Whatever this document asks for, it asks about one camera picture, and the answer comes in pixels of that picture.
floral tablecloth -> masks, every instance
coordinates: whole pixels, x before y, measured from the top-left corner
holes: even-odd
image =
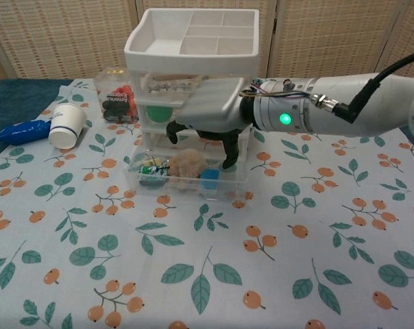
[[[74,149],[0,155],[0,328],[414,328],[414,147],[268,134],[246,199],[136,194],[139,125],[104,123],[91,80]]]

white plastic drawer organizer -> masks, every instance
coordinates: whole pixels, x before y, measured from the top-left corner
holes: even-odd
[[[170,159],[195,148],[211,169],[221,168],[226,154],[220,142],[199,138],[196,131],[178,133],[178,144],[166,137],[166,126],[185,104],[199,111],[222,106],[222,94],[247,86],[258,67],[258,10],[148,9],[125,45],[134,95],[141,120],[143,148],[133,155],[128,177],[134,188],[178,188],[211,199],[234,197],[245,190],[248,128],[239,135],[239,159],[209,180],[170,178],[139,173],[148,159]],[[160,181],[148,183],[153,178]]]

silver connector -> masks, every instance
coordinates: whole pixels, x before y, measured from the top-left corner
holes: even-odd
[[[309,99],[316,107],[328,112],[333,112],[334,107],[339,103],[337,100],[329,99],[326,95],[321,94],[312,94]]]

teal cloth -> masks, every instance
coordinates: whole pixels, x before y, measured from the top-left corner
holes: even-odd
[[[35,119],[72,80],[0,80],[0,131],[8,125]],[[8,144],[0,143],[0,153]]]

beige folding screen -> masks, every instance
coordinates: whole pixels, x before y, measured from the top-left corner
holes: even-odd
[[[405,10],[406,12],[403,13],[398,24],[393,28],[377,71],[382,70],[400,58],[414,53],[414,0],[407,3]],[[397,74],[414,77],[414,63],[400,69]]]
[[[276,0],[136,0],[139,19],[148,8],[240,8],[259,10],[259,68],[266,76]]]
[[[268,76],[373,72],[398,0],[281,0]]]
[[[0,0],[2,64],[37,78],[125,65],[147,8],[258,9],[261,77],[373,72],[414,52],[414,0]],[[414,76],[414,64],[398,74]]]
[[[18,77],[93,77],[125,65],[133,8],[128,0],[0,0],[0,45]]]

